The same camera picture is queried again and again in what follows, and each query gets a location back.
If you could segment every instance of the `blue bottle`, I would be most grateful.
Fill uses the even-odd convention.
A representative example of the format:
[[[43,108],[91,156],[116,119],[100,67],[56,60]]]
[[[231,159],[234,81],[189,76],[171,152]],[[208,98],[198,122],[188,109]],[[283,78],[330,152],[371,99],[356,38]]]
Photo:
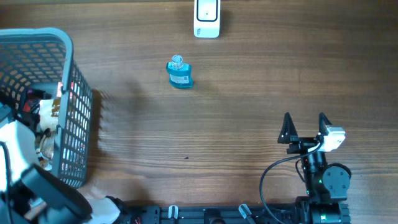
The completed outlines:
[[[166,65],[166,71],[170,75],[170,84],[175,88],[192,88],[192,66],[184,63],[181,55],[172,57],[172,61]]]

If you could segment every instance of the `white device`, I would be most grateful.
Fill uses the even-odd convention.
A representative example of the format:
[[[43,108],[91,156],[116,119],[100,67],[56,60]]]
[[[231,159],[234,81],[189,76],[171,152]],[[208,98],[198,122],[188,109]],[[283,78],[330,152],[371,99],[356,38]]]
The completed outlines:
[[[118,219],[120,210],[109,198],[88,200],[93,213],[91,213],[91,220],[85,224],[107,224],[113,223]]]
[[[193,33],[199,38],[216,38],[220,34],[221,0],[195,0]]]
[[[22,172],[28,169],[31,164],[39,165],[34,147],[35,135],[21,122],[13,121],[0,128],[0,141],[5,142],[8,148],[13,182],[17,182]],[[0,191],[2,191],[7,189],[6,159],[3,151],[0,151]]]
[[[323,143],[318,152],[331,152],[332,150],[337,149],[344,141],[344,139],[346,139],[346,132],[341,126],[326,125],[326,133],[327,135],[323,136]],[[319,146],[319,144],[308,149],[308,152],[312,152],[313,150],[315,150]]]

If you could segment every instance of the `laundry basket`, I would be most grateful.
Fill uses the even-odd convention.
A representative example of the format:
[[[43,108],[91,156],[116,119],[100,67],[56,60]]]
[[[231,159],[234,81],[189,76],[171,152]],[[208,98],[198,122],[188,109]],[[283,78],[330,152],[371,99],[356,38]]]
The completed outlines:
[[[62,82],[51,173],[74,188],[85,182],[93,93],[56,28],[0,30],[0,91],[15,108],[29,86],[52,93]]]

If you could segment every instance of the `black object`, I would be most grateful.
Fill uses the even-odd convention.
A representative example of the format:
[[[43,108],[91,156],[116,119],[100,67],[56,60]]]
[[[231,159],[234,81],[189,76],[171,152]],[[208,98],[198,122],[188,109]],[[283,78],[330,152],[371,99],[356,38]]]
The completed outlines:
[[[281,159],[281,160],[279,160],[279,161],[277,161],[277,162],[274,162],[273,164],[271,164],[271,165],[262,173],[261,178],[260,178],[260,186],[259,186],[259,189],[260,189],[260,199],[261,199],[261,201],[262,201],[262,204],[264,205],[264,208],[266,209],[266,212],[267,212],[272,218],[274,218],[276,221],[278,221],[279,223],[285,224],[283,221],[281,221],[280,219],[278,219],[278,218],[273,214],[273,212],[272,212],[272,211],[270,210],[270,208],[267,206],[266,200],[264,199],[264,194],[263,194],[262,186],[263,186],[264,178],[266,177],[267,172],[269,172],[274,166],[276,166],[276,165],[278,165],[278,164],[281,164],[281,163],[283,163],[283,162],[290,161],[290,160],[293,160],[293,159],[303,158],[303,157],[307,157],[307,156],[309,156],[309,155],[312,155],[312,154],[316,153],[316,152],[321,148],[321,146],[322,146],[322,145],[319,144],[313,151],[308,152],[308,153],[306,153],[306,154],[299,155],[299,156],[292,156],[292,157],[289,157],[289,158],[286,158],[286,159]]]
[[[26,93],[27,99],[36,99],[39,98],[41,100],[49,100],[52,95],[50,93],[46,93],[44,90],[36,90],[33,88],[28,88]]]
[[[295,167],[296,167],[296,171],[298,176],[300,177],[301,181],[305,183],[304,177],[303,175],[301,175],[300,171],[299,171],[299,167],[297,166],[299,164],[299,162],[301,161],[301,159],[297,160],[295,163]]]
[[[307,155],[310,148],[323,142],[330,125],[325,114],[320,113],[319,133],[314,138],[300,138],[292,118],[286,113],[278,138],[278,143],[289,144],[287,154],[304,155],[301,162],[308,197],[298,197],[296,200],[296,203],[300,203],[301,211],[308,211],[307,214],[301,214],[302,223],[350,223],[348,206],[341,202],[347,199],[351,171],[342,164],[328,165],[323,151]]]
[[[14,223],[79,224],[91,218],[91,206],[82,194],[35,164],[22,173],[21,179],[7,190],[7,194],[14,202],[11,206]],[[0,196],[0,220],[5,220],[7,209],[3,206],[3,193]],[[24,215],[30,209],[28,202],[37,197],[47,203],[47,208],[27,220]]]
[[[39,115],[25,113],[22,110],[18,113],[18,111],[11,106],[12,103],[10,103],[7,98],[2,98],[3,95],[4,94],[0,92],[0,128],[14,120],[18,120],[34,132],[39,123]]]
[[[226,224],[221,217],[221,212],[216,208],[209,208],[203,214],[204,224]]]

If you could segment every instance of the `gray plastic basket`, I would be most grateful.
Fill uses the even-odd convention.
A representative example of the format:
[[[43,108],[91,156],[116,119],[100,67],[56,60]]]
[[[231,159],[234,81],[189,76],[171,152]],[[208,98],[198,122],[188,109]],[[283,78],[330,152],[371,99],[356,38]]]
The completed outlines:
[[[0,30],[0,91],[20,105],[28,87],[57,92],[60,113],[51,173],[79,188],[87,170],[93,93],[73,60],[69,36],[56,28]]]

